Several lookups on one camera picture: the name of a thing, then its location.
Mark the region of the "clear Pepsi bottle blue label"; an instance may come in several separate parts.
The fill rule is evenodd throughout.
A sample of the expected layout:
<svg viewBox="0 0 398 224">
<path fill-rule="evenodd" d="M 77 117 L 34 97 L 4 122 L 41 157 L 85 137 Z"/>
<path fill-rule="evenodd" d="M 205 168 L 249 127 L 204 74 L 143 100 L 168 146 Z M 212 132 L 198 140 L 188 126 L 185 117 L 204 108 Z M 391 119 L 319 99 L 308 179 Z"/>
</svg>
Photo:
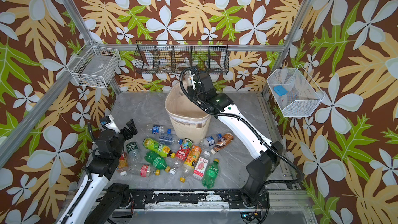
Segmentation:
<svg viewBox="0 0 398 224">
<path fill-rule="evenodd" d="M 146 130 L 151 134 L 174 133 L 173 129 L 168 126 L 152 123 L 146 125 Z"/>
</svg>

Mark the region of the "red gold label bottle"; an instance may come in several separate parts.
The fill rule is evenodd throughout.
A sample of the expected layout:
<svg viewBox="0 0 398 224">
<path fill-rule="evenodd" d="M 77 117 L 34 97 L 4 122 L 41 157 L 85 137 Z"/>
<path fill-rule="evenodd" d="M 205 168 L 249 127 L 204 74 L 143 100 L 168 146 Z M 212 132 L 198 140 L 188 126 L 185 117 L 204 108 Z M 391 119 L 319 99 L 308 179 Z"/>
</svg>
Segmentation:
<svg viewBox="0 0 398 224">
<path fill-rule="evenodd" d="M 123 152 L 119 158 L 119 164 L 117 167 L 117 171 L 120 174 L 120 176 L 127 176 L 127 173 L 129 171 L 129 163 L 127 159 L 127 154 Z"/>
</svg>

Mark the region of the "lime green label tea bottle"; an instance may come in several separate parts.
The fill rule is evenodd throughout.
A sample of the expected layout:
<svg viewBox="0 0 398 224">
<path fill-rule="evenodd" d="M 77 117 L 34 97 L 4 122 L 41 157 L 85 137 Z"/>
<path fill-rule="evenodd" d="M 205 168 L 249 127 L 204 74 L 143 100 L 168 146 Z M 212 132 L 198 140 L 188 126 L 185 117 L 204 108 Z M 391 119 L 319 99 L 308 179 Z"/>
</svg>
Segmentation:
<svg viewBox="0 0 398 224">
<path fill-rule="evenodd" d="M 155 139 L 146 138 L 143 141 L 143 145 L 146 149 L 154 151 L 161 157 L 164 158 L 170 157 L 174 159 L 176 156 L 176 154 L 167 145 L 161 144 L 157 142 Z"/>
</svg>

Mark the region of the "brown label bottle orange cap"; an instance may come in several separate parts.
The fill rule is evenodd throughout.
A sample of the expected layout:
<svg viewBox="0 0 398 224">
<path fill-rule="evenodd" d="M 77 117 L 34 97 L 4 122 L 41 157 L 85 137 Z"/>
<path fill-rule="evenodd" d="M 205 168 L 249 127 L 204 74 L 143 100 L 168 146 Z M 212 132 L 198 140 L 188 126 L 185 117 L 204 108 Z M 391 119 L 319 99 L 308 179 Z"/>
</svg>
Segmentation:
<svg viewBox="0 0 398 224">
<path fill-rule="evenodd" d="M 226 148 L 232 141 L 234 140 L 234 136 L 232 133 L 227 132 L 224 134 L 218 142 L 214 145 L 214 147 L 210 150 L 210 153 L 215 155 L 220 150 Z"/>
</svg>

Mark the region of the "pink white label bottle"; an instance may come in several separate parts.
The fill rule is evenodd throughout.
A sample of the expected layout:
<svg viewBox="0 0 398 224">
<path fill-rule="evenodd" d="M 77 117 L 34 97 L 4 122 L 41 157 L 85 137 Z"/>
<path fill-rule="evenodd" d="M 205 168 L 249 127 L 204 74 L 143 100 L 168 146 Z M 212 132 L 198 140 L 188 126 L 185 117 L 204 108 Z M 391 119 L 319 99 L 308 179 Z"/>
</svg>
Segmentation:
<svg viewBox="0 0 398 224">
<path fill-rule="evenodd" d="M 211 157 L 211 153 L 209 151 L 205 151 L 199 157 L 199 160 L 194 168 L 193 177 L 197 180 L 202 180 L 207 169 L 209 160 Z"/>
</svg>

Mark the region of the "green plastic bottle green cap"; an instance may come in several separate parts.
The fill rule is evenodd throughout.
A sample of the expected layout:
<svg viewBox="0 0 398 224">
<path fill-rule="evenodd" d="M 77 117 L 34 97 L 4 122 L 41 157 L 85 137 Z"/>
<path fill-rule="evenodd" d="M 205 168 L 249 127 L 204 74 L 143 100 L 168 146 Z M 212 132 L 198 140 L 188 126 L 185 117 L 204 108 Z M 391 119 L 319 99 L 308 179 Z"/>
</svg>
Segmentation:
<svg viewBox="0 0 398 224">
<path fill-rule="evenodd" d="M 216 178 L 219 174 L 219 159 L 214 159 L 213 163 L 208 166 L 202 178 L 202 185 L 208 189 L 213 188 Z"/>
</svg>

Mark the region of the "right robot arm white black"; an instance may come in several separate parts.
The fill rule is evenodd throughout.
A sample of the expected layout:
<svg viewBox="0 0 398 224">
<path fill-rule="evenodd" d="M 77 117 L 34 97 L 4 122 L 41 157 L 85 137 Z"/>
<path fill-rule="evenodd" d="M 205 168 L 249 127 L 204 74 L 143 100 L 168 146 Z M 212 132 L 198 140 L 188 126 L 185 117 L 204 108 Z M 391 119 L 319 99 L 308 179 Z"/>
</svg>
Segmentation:
<svg viewBox="0 0 398 224">
<path fill-rule="evenodd" d="M 283 145 L 271 141 L 259 132 L 239 111 L 233 100 L 225 93 L 218 93 L 210 75 L 198 66 L 186 67 L 180 73 L 179 84 L 183 94 L 206 114 L 224 123 L 245 145 L 253 160 L 246 166 L 249 174 L 241 189 L 243 202 L 253 207 L 265 195 L 270 184 L 298 184 L 304 174 L 292 161 L 283 156 Z M 295 179 L 274 179 L 269 176 L 283 161 L 297 172 Z"/>
</svg>

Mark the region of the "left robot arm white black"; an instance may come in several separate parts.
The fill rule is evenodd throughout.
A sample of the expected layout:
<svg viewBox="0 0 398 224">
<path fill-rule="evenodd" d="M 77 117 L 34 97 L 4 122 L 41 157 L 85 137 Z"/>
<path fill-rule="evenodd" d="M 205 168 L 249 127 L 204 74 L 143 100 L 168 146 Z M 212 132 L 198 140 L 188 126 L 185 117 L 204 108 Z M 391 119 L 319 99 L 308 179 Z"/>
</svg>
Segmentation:
<svg viewBox="0 0 398 224">
<path fill-rule="evenodd" d="M 113 223 L 111 214 L 119 207 L 131 204 L 130 189 L 127 184 L 113 183 L 106 190 L 105 195 L 98 200 L 114 175 L 119 159 L 124 152 L 125 141 L 138 133 L 134 120 L 130 119 L 126 127 L 118 129 L 110 116 L 101 119 L 104 131 L 96 138 L 91 123 L 87 129 L 96 143 L 98 154 L 93 152 L 93 160 L 84 171 L 86 176 L 74 198 L 59 218 L 59 224 L 104 224 Z"/>
</svg>

